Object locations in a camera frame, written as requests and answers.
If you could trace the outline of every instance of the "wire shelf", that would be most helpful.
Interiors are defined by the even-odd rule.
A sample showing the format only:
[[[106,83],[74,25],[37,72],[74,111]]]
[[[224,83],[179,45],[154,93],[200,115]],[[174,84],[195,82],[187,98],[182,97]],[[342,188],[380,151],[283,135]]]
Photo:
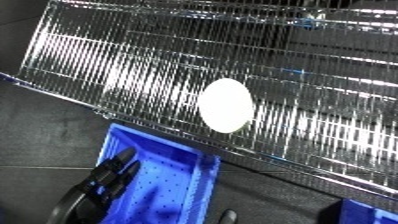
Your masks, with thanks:
[[[109,116],[398,199],[396,1],[52,0],[17,79]],[[198,95],[245,84],[220,134]]]

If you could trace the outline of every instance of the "blue bin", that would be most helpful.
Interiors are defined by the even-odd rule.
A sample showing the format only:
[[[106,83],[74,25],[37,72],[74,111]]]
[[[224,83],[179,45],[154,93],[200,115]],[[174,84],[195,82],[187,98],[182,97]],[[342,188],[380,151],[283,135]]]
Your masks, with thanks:
[[[203,223],[220,158],[112,124],[98,163],[128,147],[137,150],[141,169],[102,223]]]
[[[398,215],[354,200],[344,199],[340,224],[398,224]]]

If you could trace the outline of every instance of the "blue tray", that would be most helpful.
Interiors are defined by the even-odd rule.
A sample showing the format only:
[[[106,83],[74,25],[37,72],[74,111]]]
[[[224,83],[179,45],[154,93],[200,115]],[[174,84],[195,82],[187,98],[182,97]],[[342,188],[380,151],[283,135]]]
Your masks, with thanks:
[[[141,169],[102,223],[203,223],[219,157],[112,124],[98,163],[128,147],[137,150]]]
[[[344,199],[339,224],[398,224],[398,214]]]

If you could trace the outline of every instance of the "blue container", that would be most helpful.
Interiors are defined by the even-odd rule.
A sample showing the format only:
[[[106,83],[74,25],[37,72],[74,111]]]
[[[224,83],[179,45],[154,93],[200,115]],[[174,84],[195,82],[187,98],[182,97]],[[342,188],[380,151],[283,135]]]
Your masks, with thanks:
[[[137,150],[141,169],[102,223],[203,223],[219,157],[112,124],[98,163],[128,147]]]
[[[354,200],[344,199],[340,224],[398,224],[398,215]]]

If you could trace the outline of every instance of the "gray surface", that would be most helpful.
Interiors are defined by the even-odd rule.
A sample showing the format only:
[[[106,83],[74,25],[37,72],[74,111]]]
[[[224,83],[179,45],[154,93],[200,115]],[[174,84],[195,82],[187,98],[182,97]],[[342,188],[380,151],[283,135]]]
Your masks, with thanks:
[[[0,82],[0,164],[93,167],[110,122],[86,108]]]

